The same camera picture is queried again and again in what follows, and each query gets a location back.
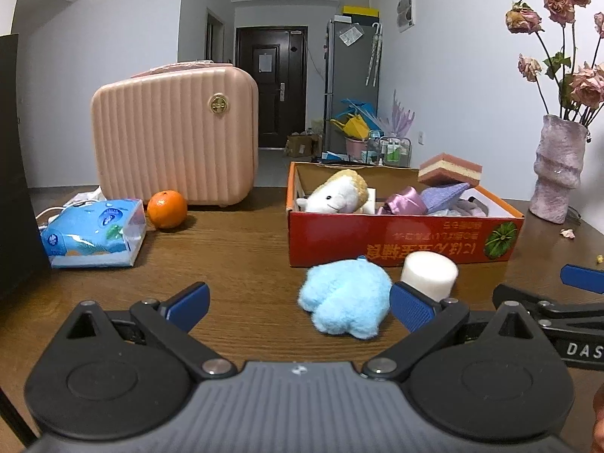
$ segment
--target suitcase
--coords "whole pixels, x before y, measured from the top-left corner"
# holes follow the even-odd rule
[[[245,71],[176,63],[105,85],[92,98],[100,185],[147,203],[162,190],[191,205],[243,200],[258,168],[258,87]]]

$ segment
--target vase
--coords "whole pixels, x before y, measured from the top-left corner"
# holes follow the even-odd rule
[[[537,183],[529,211],[561,225],[569,210],[570,193],[581,184],[587,128],[572,120],[547,115],[543,118],[537,147]]]

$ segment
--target orange fruit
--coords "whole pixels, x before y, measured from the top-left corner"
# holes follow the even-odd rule
[[[186,219],[186,200],[176,191],[161,191],[149,200],[147,215],[155,228],[176,228]]]

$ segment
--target gold round logo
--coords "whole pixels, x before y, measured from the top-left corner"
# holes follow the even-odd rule
[[[210,100],[210,108],[214,114],[222,114],[227,107],[227,98],[221,93],[217,93]]]

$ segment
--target table surface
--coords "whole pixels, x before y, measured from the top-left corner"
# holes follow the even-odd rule
[[[513,204],[526,212],[525,202]],[[238,206],[190,211],[184,226],[172,233],[147,233],[133,268],[52,271],[2,302],[0,386],[30,424],[22,395],[28,373],[70,311],[85,299],[95,299],[107,310],[126,309],[145,296],[167,299],[192,282],[206,281],[210,312],[191,335],[238,366],[246,359],[353,361],[358,366],[407,334],[391,315],[373,341],[316,331],[296,303],[306,271],[289,267],[285,189],[256,188]],[[596,255],[604,252],[602,234],[584,223],[572,228],[576,239],[567,240],[558,225],[528,215],[510,262],[461,265],[453,295],[473,309],[493,309],[491,292],[505,281],[560,302],[601,301],[599,295],[560,282],[564,264],[595,267]],[[400,269],[388,273],[397,280]],[[591,401],[604,375],[570,373],[576,399],[562,437],[578,452],[588,452]],[[0,453],[21,449],[0,421]]]

